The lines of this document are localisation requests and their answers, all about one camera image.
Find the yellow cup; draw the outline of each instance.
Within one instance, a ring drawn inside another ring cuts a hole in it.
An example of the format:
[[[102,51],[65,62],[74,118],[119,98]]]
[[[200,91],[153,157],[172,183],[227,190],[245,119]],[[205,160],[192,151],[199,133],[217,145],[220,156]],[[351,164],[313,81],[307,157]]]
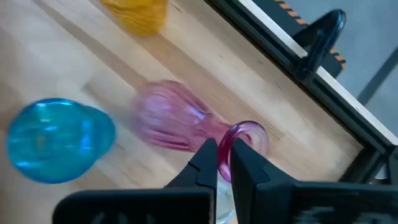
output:
[[[100,0],[130,32],[150,35],[165,24],[167,0]]]

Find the pink glass vase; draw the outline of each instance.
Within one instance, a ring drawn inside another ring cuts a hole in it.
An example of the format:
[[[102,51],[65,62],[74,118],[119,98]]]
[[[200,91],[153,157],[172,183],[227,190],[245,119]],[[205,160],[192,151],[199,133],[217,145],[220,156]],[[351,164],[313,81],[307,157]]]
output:
[[[218,169],[231,182],[229,150],[234,139],[242,138],[266,156],[266,130],[255,121],[235,125],[220,121],[183,84],[164,80],[152,82],[138,92],[133,104],[133,126],[145,142],[180,151],[196,152],[208,138],[215,138]]]

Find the blue plastic cup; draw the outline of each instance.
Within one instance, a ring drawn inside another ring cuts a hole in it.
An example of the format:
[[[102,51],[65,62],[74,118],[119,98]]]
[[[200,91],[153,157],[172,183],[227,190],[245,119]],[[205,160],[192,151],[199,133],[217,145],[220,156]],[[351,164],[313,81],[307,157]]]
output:
[[[108,152],[116,130],[104,112],[49,98],[26,106],[10,123],[7,153],[26,177],[58,184],[76,179]]]

